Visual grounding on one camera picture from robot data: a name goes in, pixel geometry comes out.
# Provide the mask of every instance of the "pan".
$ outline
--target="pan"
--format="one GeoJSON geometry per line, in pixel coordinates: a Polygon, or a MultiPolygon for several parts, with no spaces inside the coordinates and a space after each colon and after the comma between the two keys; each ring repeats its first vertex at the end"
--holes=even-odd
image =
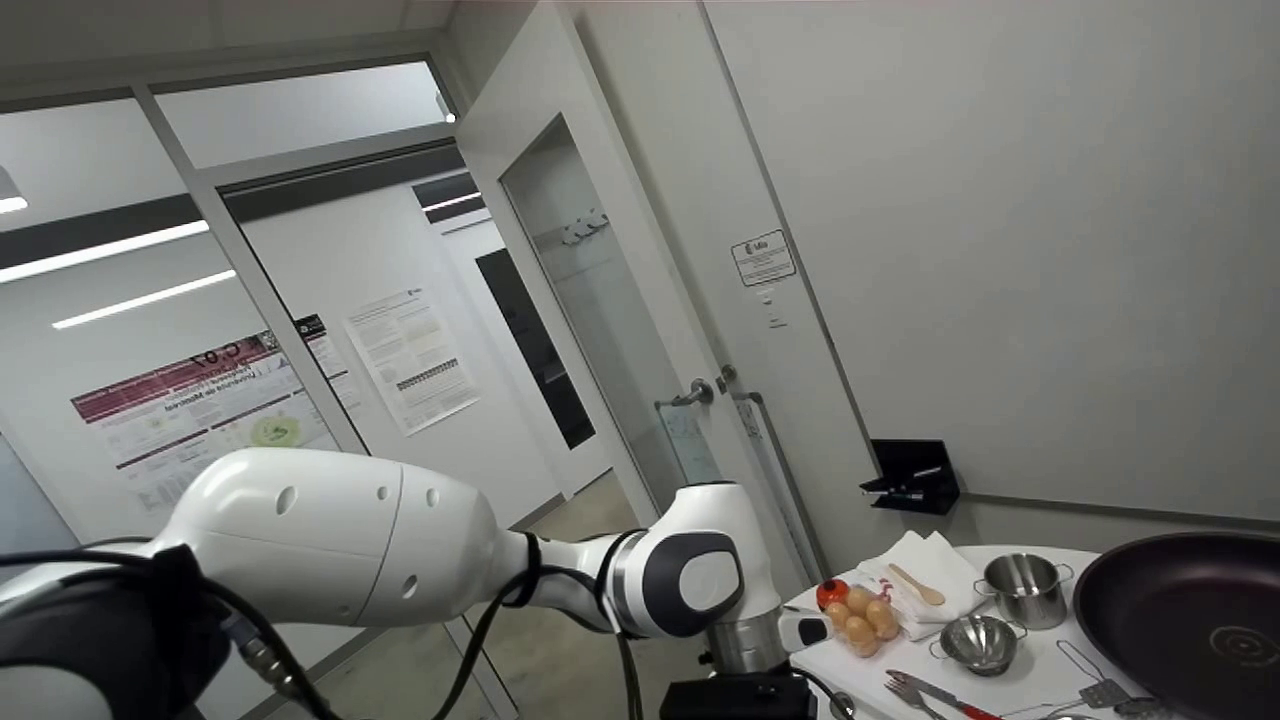
{"type": "Polygon", "coordinates": [[[1280,544],[1156,536],[1076,580],[1083,637],[1183,717],[1280,717],[1280,544]]]}

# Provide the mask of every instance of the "black pan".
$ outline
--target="black pan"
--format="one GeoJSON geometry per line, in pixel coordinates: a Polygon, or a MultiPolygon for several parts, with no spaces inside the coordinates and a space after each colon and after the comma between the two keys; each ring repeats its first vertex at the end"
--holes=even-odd
{"type": "Polygon", "coordinates": [[[1083,637],[1156,702],[1213,720],[1280,720],[1280,544],[1156,536],[1076,586],[1083,637]]]}

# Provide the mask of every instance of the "ceiling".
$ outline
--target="ceiling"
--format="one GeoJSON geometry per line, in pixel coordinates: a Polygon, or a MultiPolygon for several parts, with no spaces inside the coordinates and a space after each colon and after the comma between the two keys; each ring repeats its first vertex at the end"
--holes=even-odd
{"type": "Polygon", "coordinates": [[[449,13],[452,0],[2,0],[0,71],[361,43],[445,30],[449,13]]]}

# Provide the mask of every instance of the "floor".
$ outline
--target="floor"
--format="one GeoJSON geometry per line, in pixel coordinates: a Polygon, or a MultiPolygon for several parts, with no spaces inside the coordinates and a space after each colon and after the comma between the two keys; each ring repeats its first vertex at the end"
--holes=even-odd
{"type": "MultiPolygon", "coordinates": [[[[610,478],[583,490],[570,503],[539,511],[526,531],[583,541],[630,529],[634,515],[610,478]]],[[[645,717],[660,717],[670,682],[705,676],[694,658],[705,641],[630,644],[639,663],[645,717]]],[[[505,613],[492,623],[489,658],[505,676],[522,720],[624,717],[620,658],[607,637],[591,637],[548,608],[505,613]]],[[[319,691],[345,720],[419,720],[437,711],[461,663],[445,627],[396,627],[364,637],[319,669],[319,691]]],[[[257,720],[299,720],[289,704],[265,704],[257,720]]],[[[465,691],[452,720],[492,717],[477,689],[465,691]]]]}

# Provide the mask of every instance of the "table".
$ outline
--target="table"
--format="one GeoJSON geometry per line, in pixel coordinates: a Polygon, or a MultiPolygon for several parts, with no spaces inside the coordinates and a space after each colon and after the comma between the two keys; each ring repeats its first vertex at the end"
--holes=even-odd
{"type": "MultiPolygon", "coordinates": [[[[970,567],[985,567],[995,557],[1009,553],[1033,553],[1042,557],[1051,565],[1067,565],[1072,577],[1065,580],[1065,591],[1072,596],[1076,577],[1094,560],[1094,553],[1067,553],[1067,548],[1033,548],[1033,544],[967,544],[958,548],[958,557],[970,560],[970,567]]],[[[810,591],[801,591],[790,602],[790,608],[817,608],[810,591]]],[[[967,704],[979,704],[1004,720],[1039,720],[1042,711],[1051,711],[1055,704],[1072,704],[1078,698],[1078,689],[1086,689],[1094,676],[1083,676],[1083,669],[1076,669],[1065,653],[1060,641],[1083,648],[1083,658],[1120,689],[1138,691],[1114,663],[1107,663],[1078,634],[1076,622],[1065,622],[1060,627],[1046,634],[1028,634],[1018,641],[1018,653],[1010,662],[1010,669],[1004,676],[967,676],[963,669],[955,669],[950,662],[943,662],[931,644],[936,641],[921,641],[911,644],[906,637],[891,641],[878,658],[858,662],[850,658],[850,648],[842,648],[839,641],[822,641],[810,644],[804,653],[790,658],[794,669],[828,682],[832,689],[842,689],[854,704],[858,704],[858,720],[863,717],[878,717],[878,720],[925,720],[925,711],[906,707],[905,702],[896,702],[885,689],[885,673],[888,669],[905,669],[921,682],[931,682],[947,691],[955,691],[967,704]]],[[[1072,717],[1114,717],[1114,711],[1094,711],[1094,707],[1072,707],[1072,717]]]]}

